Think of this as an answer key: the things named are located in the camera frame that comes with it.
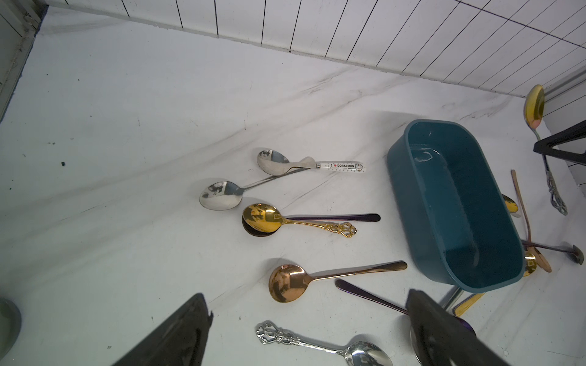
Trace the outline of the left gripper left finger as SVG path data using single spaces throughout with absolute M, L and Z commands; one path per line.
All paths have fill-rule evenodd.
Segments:
M 116 365 L 200 365 L 213 313 L 204 295 L 195 294 Z

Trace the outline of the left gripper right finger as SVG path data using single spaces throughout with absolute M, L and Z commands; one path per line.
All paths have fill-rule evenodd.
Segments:
M 506 365 L 423 291 L 411 289 L 406 308 L 422 365 Z

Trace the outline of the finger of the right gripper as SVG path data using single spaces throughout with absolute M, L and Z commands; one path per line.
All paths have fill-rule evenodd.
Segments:
M 586 134 L 586 120 L 554 134 L 546 139 L 537 141 L 534 144 L 534 152 L 542 156 L 551 156 L 566 162 L 576 163 L 584 166 L 586 163 L 585 152 L 573 153 L 563 149 L 557 149 L 557 146 L 576 140 L 584 140 Z

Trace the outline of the purple iridescent spoon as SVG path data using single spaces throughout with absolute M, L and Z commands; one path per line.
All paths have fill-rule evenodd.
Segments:
M 384 307 L 388 307 L 393 310 L 396 310 L 396 311 L 400 312 L 401 314 L 409 316 L 409 312 L 407 312 L 406 309 L 404 309 L 394 303 L 391 303 L 387 300 L 384 300 L 381 297 L 376 296 L 375 294 L 371 294 L 368 291 L 363 290 L 362 288 L 358 288 L 357 286 L 352 285 L 351 283 L 346 282 L 345 280 L 337 279 L 337 280 L 335 280 L 335 285 L 339 290 L 344 291 L 348 294 L 352 294 L 357 297 L 361 297 L 362 299 L 372 301 L 372 302 L 380 304 Z

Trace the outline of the copper round spoon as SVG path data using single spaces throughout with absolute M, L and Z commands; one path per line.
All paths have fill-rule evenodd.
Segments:
M 338 279 L 353 275 L 366 275 L 391 271 L 404 271 L 407 262 L 389 262 L 371 267 L 348 269 L 324 274 L 309 274 L 301 266 L 294 264 L 281 265 L 269 277 L 269 292 L 271 297 L 279 303 L 290 303 L 301 297 L 307 291 L 311 282 L 329 279 Z

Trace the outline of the teal plastic storage box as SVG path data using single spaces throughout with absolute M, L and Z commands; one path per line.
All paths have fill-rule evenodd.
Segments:
M 478 294 L 523 277 L 525 250 L 467 129 L 414 120 L 390 148 L 386 165 L 411 257 L 427 278 Z

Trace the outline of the gold ornate handle spoon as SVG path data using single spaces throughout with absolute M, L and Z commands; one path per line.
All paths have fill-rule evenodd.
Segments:
M 243 211 L 242 217 L 250 227 L 262 233 L 274 233 L 280 227 L 287 224 L 320 228 L 331 233 L 340 234 L 346 238 L 351 238 L 358 233 L 357 228 L 349 222 L 336 224 L 331 222 L 318 223 L 313 221 L 293 221 L 282 216 L 279 210 L 275 207 L 263 203 L 252 204 L 246 207 Z

